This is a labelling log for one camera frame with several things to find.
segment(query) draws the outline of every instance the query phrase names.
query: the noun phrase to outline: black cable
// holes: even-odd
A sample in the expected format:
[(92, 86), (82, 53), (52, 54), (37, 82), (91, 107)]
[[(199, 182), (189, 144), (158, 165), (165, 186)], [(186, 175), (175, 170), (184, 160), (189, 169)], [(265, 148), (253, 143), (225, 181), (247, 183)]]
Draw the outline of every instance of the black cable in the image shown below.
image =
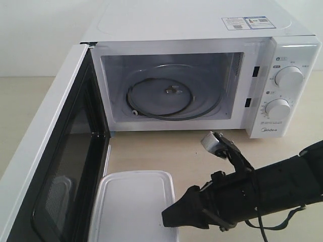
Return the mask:
[(192, 94), (191, 90), (185, 84), (183, 84), (183, 83), (181, 83), (179, 81), (173, 80), (173, 79), (168, 79), (168, 78), (165, 78), (165, 79), (166, 80), (171, 80), (171, 81), (177, 82), (177, 83), (181, 84), (182, 86), (184, 86), (185, 88), (187, 88), (189, 90), (189, 93), (190, 93), (190, 101), (187, 103), (187, 105), (185, 105), (185, 107), (183, 107), (182, 109), (180, 109), (180, 110), (178, 110), (176, 112), (173, 112), (173, 113), (153, 114), (153, 113), (150, 113), (150, 112), (146, 112), (145, 110), (141, 109), (138, 105), (135, 104), (135, 102), (132, 99), (132, 90), (133, 90), (133, 88), (136, 85), (140, 84), (140, 83), (157, 80), (157, 78), (146, 78), (143, 81), (136, 83), (134, 86), (131, 86), (128, 89), (128, 93), (127, 93), (126, 99), (127, 99), (128, 104), (130, 105), (130, 107), (133, 108), (134, 110), (136, 110), (138, 113), (140, 113), (142, 115), (145, 115), (147, 117), (151, 117), (151, 118), (155, 118), (155, 119), (159, 119), (159, 120), (165, 120), (165, 121), (185, 121), (185, 120), (190, 120), (190, 119), (194, 119), (194, 118), (201, 117), (201, 116), (203, 116), (203, 115), (211, 112), (220, 103), (221, 98), (219, 98), (215, 102), (215, 104), (212, 105), (209, 109), (207, 109), (206, 111), (203, 111), (203, 112), (201, 112), (199, 114), (196, 114), (196, 115), (193, 115), (193, 116), (190, 116), (190, 117), (170, 118), (168, 116), (173, 116), (175, 114), (179, 114), (182, 111), (186, 110), (188, 108), (188, 106), (190, 106), (192, 104), (192, 102), (194, 100), (194, 97), (193, 97), (193, 94)]
[(264, 231), (264, 226), (262, 223), (262, 218), (261, 218), (261, 197), (260, 197), (260, 187), (259, 187), (259, 182), (258, 182), (258, 178), (255, 172), (255, 169), (253, 168), (253, 166), (245, 159), (245, 163), (247, 163), (248, 166), (250, 166), (251, 168), (251, 181), (252, 181), (252, 186), (254, 188), (255, 194), (256, 194), (256, 207), (255, 210), (257, 211), (257, 217), (258, 217), (258, 223), (259, 223), (259, 228), (260, 228), (260, 232), (263, 238), (264, 242), (268, 242), (266, 233)]
[[(267, 229), (267, 230), (274, 230), (274, 231), (278, 231), (278, 230), (282, 230), (284, 228), (287, 227), (288, 225), (288, 222), (291, 220), (291, 218), (295, 215), (295, 213), (299, 212), (299, 211), (303, 211), (306, 209), (306, 206), (303, 205), (303, 206), (300, 206), (299, 208), (295, 208), (293, 210), (291, 210), (289, 213), (288, 213), (288, 216), (287, 218), (279, 225), (277, 226), (274, 226), (274, 227), (263, 227), (264, 229)], [(258, 226), (254, 226), (249, 220), (246, 220), (245, 223), (249, 226), (249, 227), (252, 227), (252, 228), (260, 228)]]

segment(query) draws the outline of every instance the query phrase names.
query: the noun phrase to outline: white wall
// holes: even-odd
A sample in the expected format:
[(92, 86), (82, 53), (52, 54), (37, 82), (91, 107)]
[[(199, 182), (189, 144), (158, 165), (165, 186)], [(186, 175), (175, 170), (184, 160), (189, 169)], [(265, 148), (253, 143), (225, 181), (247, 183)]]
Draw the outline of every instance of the white wall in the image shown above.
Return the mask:
[[(102, 1), (0, 0), (0, 76), (55, 76)], [(277, 1), (323, 40), (323, 1)]]

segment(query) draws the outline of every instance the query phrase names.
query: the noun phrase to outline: white plastic container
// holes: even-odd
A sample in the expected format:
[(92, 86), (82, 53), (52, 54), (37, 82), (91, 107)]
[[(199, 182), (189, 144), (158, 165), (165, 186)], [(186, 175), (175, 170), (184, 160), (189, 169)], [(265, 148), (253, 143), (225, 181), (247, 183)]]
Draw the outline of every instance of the white plastic container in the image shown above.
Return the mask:
[(162, 211), (175, 201), (164, 171), (105, 176), (92, 212), (89, 242), (178, 242), (177, 228), (163, 226)]

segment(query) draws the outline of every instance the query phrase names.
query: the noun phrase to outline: power level knob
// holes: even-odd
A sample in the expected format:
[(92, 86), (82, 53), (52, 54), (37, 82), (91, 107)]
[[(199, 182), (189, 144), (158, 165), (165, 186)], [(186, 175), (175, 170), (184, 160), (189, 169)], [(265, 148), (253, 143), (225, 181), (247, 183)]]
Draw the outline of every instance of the power level knob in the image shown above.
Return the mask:
[(303, 81), (303, 73), (297, 67), (285, 67), (275, 77), (275, 83), (283, 89), (292, 89)]
[(281, 120), (289, 115), (291, 107), (284, 99), (275, 99), (265, 107), (265, 113), (274, 120)]

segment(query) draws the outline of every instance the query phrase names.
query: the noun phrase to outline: robotic arm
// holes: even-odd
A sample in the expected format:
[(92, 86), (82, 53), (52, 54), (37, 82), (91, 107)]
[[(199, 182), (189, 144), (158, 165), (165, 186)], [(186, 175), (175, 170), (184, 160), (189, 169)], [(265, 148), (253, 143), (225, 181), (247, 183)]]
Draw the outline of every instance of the robotic arm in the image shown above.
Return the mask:
[[(265, 229), (283, 229), (305, 205), (323, 201), (323, 141), (305, 148), (299, 155), (257, 170), (222, 134), (210, 132), (201, 143), (211, 154), (227, 158), (235, 172), (226, 175), (217, 171), (202, 188), (190, 187), (179, 201), (162, 212), (165, 227), (209, 229), (211, 224), (227, 231), (245, 221), (260, 228), (267, 241)], [(298, 208), (282, 224), (263, 226), (263, 215), (295, 207)], [(259, 227), (249, 222), (256, 217)]]

